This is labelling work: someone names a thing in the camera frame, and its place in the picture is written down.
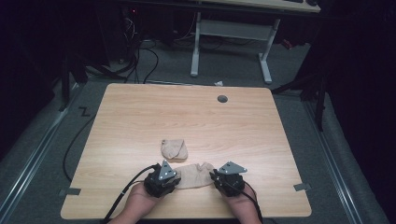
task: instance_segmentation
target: gray carpet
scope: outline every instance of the gray carpet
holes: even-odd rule
[[[174,46],[169,48],[158,44],[154,50],[159,58],[159,64],[149,77],[148,83],[158,81],[189,83],[197,85],[213,85],[223,81],[225,86],[267,87],[276,88],[293,80],[308,46],[286,50],[281,46],[273,46],[268,64],[274,82],[271,86],[263,83],[260,65],[255,54],[248,50],[230,51],[233,45],[223,45],[216,50],[201,51],[200,75],[190,77],[191,47]],[[156,60],[147,50],[140,50],[140,61],[137,69],[140,81],[143,80]],[[113,82],[105,77],[90,77],[90,81],[82,88],[76,101],[70,105],[69,111],[56,133],[49,152],[40,165],[28,189],[23,194],[18,206],[8,223],[98,223],[98,220],[63,220],[60,211],[64,197],[59,196],[60,189],[67,189],[69,182],[64,177],[62,162],[64,153],[79,129],[90,119],[82,117],[81,106],[87,107],[87,113],[96,113],[101,102],[106,85]],[[18,143],[0,164],[1,194],[3,201],[12,187],[13,182],[21,172],[30,153],[39,144],[51,124],[60,106],[60,92],[57,97],[44,108]],[[312,215],[304,218],[276,218],[276,223],[349,223],[346,212],[321,152],[315,127],[304,109],[304,104],[288,91],[288,95],[276,95],[276,106],[282,119],[290,147],[300,171],[302,180],[309,183],[312,189],[307,192],[312,207]],[[325,134],[332,147],[334,157],[340,164],[340,169],[347,179],[352,194],[361,210],[364,223],[388,223],[375,197],[368,188],[359,166],[353,160],[342,131],[331,110],[331,102],[327,101],[324,114]],[[78,160],[91,125],[78,136],[70,148],[67,157],[66,170],[70,175],[76,170]],[[220,220],[167,220],[166,223],[221,223]]]

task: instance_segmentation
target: hand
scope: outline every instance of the hand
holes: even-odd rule
[[[245,185],[243,191],[257,201],[254,191],[249,185]],[[227,197],[221,193],[221,196],[231,207],[233,215],[238,218],[241,224],[262,224],[259,220],[254,203],[247,196],[242,193],[234,197]]]
[[[143,183],[138,183],[132,187],[123,210],[109,224],[135,224],[140,218],[151,212],[161,199],[150,196]]]

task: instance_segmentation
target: beige cloth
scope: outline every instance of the beige cloth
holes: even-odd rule
[[[163,139],[163,143],[161,145],[161,153],[166,159],[185,160],[189,156],[186,144],[184,144],[183,139]]]
[[[207,162],[202,165],[199,163],[185,165],[175,168],[177,177],[181,177],[180,183],[176,185],[177,189],[200,188],[213,183],[209,172],[213,172],[215,167]]]

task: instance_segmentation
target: table top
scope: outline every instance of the table top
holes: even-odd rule
[[[200,0],[201,2],[231,4],[244,7],[265,7],[273,9],[283,9],[300,12],[320,12],[320,7],[311,7],[304,0],[302,3],[295,3],[285,0]]]
[[[163,139],[184,139],[189,152],[183,162],[168,160],[172,168],[205,161],[247,168],[241,175],[257,191],[264,217],[311,214],[306,193],[294,189],[302,180],[268,89],[110,84],[71,184],[81,192],[66,196],[62,217],[105,217],[138,172],[162,163]],[[233,215],[214,185],[175,189],[147,216],[224,217]]]

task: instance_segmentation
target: person's right hand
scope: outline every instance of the person's right hand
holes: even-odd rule
[[[252,199],[256,200],[253,189],[249,185],[245,185],[243,190]],[[254,203],[244,194],[234,197],[227,197],[221,193],[223,200],[231,207],[233,215],[238,218],[241,224],[262,224],[259,220]]]

